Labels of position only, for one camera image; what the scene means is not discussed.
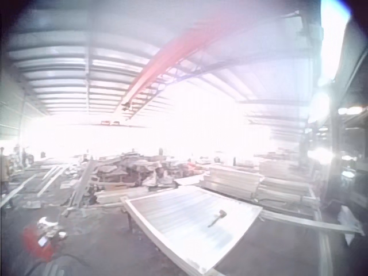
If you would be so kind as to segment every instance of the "sheet metal stack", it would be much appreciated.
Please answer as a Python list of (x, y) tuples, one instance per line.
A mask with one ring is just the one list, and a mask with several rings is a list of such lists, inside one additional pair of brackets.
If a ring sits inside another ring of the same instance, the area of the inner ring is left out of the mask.
[(259, 174), (213, 166), (210, 168), (210, 176), (205, 175), (200, 185), (229, 196), (250, 199), (256, 193), (261, 179)]

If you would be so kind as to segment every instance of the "wall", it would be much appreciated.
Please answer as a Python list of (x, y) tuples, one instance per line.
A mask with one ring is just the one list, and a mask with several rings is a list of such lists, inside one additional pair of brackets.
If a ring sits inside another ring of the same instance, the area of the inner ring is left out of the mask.
[(24, 91), (21, 86), (1, 69), (0, 88), (0, 145), (9, 148), (19, 143), (27, 146), (27, 132), (30, 122), (41, 114), (29, 103), (24, 102)]

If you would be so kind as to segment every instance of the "hammer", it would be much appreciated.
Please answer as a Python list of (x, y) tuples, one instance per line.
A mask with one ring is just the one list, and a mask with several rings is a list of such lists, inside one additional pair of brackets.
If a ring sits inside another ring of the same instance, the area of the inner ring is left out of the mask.
[(219, 216), (216, 217), (215, 220), (210, 225), (208, 225), (208, 227), (213, 226), (220, 218), (226, 217), (226, 215), (227, 215), (227, 213), (224, 210), (220, 210), (219, 211)]

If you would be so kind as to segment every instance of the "aluminum panel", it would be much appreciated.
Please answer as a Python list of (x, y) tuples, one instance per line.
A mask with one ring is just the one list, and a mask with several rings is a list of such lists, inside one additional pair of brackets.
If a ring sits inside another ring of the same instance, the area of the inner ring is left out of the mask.
[[(243, 237), (262, 207), (186, 186), (127, 200), (126, 209), (181, 269), (204, 275)], [(220, 211), (226, 215), (219, 219)]]

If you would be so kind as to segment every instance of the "metal sheet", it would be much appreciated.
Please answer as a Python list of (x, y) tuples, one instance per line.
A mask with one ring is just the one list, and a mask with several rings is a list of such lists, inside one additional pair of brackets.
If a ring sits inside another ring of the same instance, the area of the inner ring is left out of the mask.
[(175, 179), (175, 182), (179, 185), (195, 185), (198, 184), (200, 181), (203, 181), (203, 177), (205, 174), (193, 175), (192, 177), (184, 177)]
[(248, 199), (259, 186), (262, 176), (251, 172), (234, 170), (225, 166), (210, 167), (210, 176), (204, 176), (201, 185), (207, 189), (230, 196)]
[[(126, 201), (151, 240), (189, 275), (204, 275), (247, 232), (262, 207), (186, 186)], [(219, 211), (226, 216), (212, 222)]]

